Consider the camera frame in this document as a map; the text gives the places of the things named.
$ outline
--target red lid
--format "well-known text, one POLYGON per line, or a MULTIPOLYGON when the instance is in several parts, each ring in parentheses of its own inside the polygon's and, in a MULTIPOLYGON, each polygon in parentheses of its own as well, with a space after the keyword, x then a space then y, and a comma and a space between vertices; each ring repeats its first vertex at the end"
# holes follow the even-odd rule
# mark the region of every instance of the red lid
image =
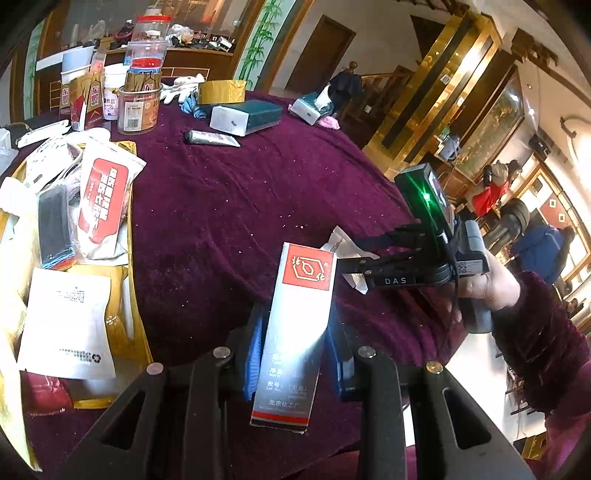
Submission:
POLYGON ((133 59, 131 66, 138 69, 149 69, 153 67, 160 67, 162 65, 162 59, 155 59, 153 57, 143 57, 140 59, 133 59))
POLYGON ((168 23, 172 20, 168 15, 142 15, 138 17, 138 23, 162 22, 168 23))

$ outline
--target human hand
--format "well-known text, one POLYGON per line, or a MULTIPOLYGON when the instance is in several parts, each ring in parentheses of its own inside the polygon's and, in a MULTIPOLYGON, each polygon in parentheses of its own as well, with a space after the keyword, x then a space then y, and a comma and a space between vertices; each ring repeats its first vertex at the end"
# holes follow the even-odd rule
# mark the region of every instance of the human hand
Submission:
POLYGON ((459 296, 484 300, 493 312, 515 306, 521 295, 519 282, 488 250, 486 258, 489 272, 461 278, 459 296))

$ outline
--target white tissue box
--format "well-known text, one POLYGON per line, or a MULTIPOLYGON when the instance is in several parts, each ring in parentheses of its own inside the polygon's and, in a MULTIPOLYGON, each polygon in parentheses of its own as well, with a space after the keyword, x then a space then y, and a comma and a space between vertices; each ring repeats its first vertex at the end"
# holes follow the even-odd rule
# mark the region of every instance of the white tissue box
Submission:
POLYGON ((299 116, 307 124, 314 125, 319 119, 333 112, 333 104, 330 101, 319 109, 315 104, 318 97, 318 93, 313 92, 298 98, 290 107, 290 112, 299 116))

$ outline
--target blue jacket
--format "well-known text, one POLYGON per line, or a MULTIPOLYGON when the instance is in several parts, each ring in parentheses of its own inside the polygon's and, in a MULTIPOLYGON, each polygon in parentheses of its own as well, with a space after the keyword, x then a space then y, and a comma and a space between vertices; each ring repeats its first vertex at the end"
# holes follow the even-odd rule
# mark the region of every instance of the blue jacket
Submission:
POLYGON ((552 285, 564 269, 563 265, 556 265, 556 256, 563 242, 560 230, 540 225, 526 230, 525 235, 511 247, 511 253, 519 255, 524 270, 537 273, 548 285, 552 285))

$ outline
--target blue cloth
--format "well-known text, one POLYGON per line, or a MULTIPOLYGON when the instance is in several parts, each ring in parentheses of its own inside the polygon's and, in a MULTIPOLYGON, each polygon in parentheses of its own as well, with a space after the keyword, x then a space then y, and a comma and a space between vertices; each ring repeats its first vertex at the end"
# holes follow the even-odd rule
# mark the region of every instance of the blue cloth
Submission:
POLYGON ((556 264, 563 242, 560 230, 540 225, 527 229, 525 235, 513 244, 511 253, 519 255, 524 270, 537 273, 548 285, 552 285, 564 268, 556 264))
POLYGON ((198 105, 194 93, 185 98, 181 105, 183 113, 193 115, 193 118, 209 118, 215 105, 198 105))

